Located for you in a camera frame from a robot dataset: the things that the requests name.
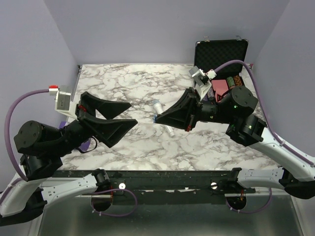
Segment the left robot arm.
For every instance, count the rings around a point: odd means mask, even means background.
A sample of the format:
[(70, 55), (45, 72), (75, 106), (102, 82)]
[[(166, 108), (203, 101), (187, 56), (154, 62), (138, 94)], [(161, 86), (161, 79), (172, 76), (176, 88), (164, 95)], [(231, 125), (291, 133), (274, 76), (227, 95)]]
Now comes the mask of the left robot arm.
[(42, 187), (62, 166), (62, 158), (92, 138), (108, 147), (114, 146), (136, 124), (135, 119), (118, 119), (130, 108), (128, 102), (108, 101), (88, 92), (78, 103), (56, 89), (55, 110), (72, 118), (62, 128), (34, 120), (23, 124), (14, 137), (19, 162), (14, 162), (16, 175), (0, 195), (0, 224), (25, 223), (39, 217), (48, 207), (83, 194), (113, 193), (111, 180), (103, 169), (66, 184)]

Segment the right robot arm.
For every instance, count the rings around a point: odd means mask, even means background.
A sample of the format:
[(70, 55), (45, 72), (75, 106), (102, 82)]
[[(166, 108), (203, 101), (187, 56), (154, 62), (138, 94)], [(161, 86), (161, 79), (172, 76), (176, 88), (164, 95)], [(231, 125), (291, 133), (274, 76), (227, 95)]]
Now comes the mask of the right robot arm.
[(226, 134), (233, 141), (258, 150), (280, 165), (272, 170), (237, 168), (237, 174), (226, 181), (227, 189), (233, 193), (266, 187), (284, 190), (299, 199), (314, 197), (314, 162), (273, 136), (267, 123), (253, 114), (257, 104), (258, 99), (245, 86), (234, 87), (220, 102), (201, 100), (196, 90), (188, 88), (172, 107), (156, 116), (155, 122), (186, 132), (199, 121), (228, 124)]

